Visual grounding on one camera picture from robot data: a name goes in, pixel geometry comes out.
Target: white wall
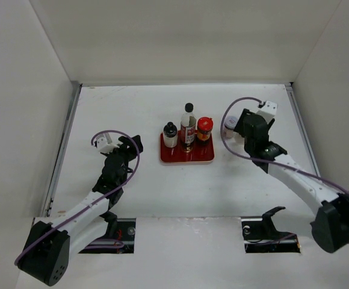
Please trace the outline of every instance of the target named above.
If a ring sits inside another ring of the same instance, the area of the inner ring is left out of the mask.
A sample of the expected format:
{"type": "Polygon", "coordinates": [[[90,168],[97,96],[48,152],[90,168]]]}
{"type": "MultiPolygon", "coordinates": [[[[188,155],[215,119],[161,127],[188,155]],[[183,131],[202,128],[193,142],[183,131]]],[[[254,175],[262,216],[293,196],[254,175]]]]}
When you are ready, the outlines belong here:
{"type": "Polygon", "coordinates": [[[72,86],[28,0],[0,0],[0,289],[39,213],[72,86]]]}
{"type": "Polygon", "coordinates": [[[339,0],[31,0],[70,79],[293,81],[339,0]]]}
{"type": "Polygon", "coordinates": [[[342,0],[293,88],[322,175],[349,188],[349,0],[342,0]]]}

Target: red lid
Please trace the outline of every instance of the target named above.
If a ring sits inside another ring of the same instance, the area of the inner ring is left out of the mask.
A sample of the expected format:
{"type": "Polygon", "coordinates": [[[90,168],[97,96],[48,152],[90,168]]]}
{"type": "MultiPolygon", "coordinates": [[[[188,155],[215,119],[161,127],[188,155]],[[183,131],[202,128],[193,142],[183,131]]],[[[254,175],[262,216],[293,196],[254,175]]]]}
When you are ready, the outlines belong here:
{"type": "Polygon", "coordinates": [[[213,120],[210,117],[201,117],[197,122],[197,127],[202,131],[210,131],[213,128],[213,120]]]}

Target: red jar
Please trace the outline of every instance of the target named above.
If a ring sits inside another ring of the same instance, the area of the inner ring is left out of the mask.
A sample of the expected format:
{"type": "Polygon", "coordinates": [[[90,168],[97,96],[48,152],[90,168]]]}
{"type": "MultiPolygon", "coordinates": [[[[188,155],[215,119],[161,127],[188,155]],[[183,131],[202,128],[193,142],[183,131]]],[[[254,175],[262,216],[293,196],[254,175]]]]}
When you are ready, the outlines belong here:
{"type": "Polygon", "coordinates": [[[197,141],[206,144],[211,138],[213,120],[210,117],[201,117],[197,122],[197,141]]]}

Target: jar lid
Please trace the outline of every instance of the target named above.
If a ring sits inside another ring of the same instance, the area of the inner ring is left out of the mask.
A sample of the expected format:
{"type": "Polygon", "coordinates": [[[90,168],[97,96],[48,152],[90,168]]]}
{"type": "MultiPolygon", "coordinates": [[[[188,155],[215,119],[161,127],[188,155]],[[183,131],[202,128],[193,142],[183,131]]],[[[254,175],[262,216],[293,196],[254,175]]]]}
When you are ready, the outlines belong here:
{"type": "Polygon", "coordinates": [[[197,122],[197,127],[202,131],[210,131],[213,128],[213,120],[207,116],[201,117],[197,122]]]}
{"type": "Polygon", "coordinates": [[[228,129],[235,129],[238,121],[239,120],[235,116],[227,116],[225,118],[224,126],[228,129]]]}

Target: black bottle cap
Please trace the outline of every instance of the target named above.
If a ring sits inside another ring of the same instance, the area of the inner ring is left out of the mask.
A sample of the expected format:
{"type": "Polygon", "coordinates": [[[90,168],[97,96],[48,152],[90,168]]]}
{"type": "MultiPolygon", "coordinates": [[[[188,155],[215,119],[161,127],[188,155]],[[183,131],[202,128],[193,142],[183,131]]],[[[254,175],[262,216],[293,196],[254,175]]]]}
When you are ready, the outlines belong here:
{"type": "Polygon", "coordinates": [[[167,137],[175,137],[177,134],[177,127],[173,124],[173,122],[169,122],[164,127],[163,131],[167,137]]]}
{"type": "Polygon", "coordinates": [[[187,104],[185,105],[185,111],[186,111],[187,113],[191,113],[191,112],[193,111],[193,104],[191,104],[190,102],[187,103],[187,104]]]}

